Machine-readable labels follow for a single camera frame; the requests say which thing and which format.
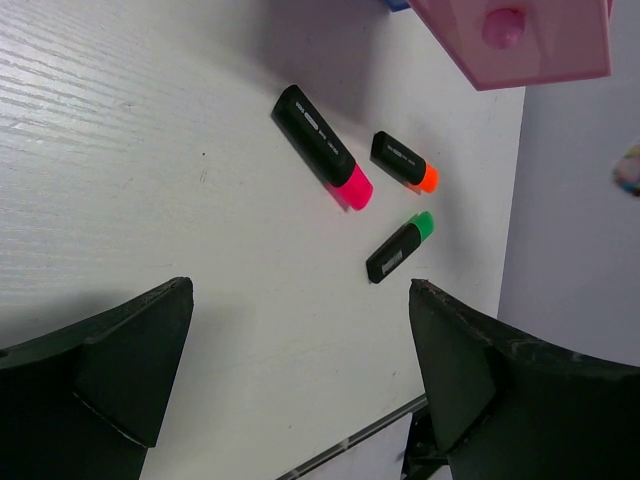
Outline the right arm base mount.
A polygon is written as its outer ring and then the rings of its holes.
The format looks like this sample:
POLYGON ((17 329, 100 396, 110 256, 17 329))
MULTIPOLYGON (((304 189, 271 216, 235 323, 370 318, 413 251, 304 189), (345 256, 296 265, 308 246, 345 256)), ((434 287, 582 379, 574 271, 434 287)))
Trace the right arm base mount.
POLYGON ((447 465, 447 456, 437 446, 430 408, 425 405, 412 417, 401 478, 427 480, 447 465))

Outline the pink lid clear stationery case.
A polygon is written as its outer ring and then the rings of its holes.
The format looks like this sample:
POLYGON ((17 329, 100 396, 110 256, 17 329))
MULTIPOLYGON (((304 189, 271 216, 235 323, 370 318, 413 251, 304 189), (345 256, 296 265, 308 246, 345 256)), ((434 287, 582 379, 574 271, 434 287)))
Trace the pink lid clear stationery case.
POLYGON ((640 196, 640 146, 634 143, 617 161, 613 170, 614 183, 626 193, 640 196))

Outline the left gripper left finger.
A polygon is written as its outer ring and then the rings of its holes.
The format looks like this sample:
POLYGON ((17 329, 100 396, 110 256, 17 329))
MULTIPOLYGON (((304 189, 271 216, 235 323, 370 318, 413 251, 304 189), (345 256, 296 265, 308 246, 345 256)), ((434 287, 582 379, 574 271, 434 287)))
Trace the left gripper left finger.
POLYGON ((1 351, 4 479, 137 479, 157 444, 194 308, 173 278, 1 351))

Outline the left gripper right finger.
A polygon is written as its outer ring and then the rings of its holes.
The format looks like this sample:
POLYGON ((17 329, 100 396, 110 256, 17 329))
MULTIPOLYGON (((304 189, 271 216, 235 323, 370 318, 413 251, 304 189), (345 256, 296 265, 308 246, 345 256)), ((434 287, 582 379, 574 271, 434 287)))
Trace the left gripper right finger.
POLYGON ((426 280, 412 336, 438 449, 456 479, 635 479, 639 370, 548 343, 426 280))

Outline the pink drawer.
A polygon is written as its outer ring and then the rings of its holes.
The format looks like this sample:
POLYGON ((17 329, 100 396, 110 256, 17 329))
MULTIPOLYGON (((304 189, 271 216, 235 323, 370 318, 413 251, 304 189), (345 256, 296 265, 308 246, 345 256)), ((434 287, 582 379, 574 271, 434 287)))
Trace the pink drawer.
POLYGON ((611 1, 411 1, 478 91, 611 74, 611 1))

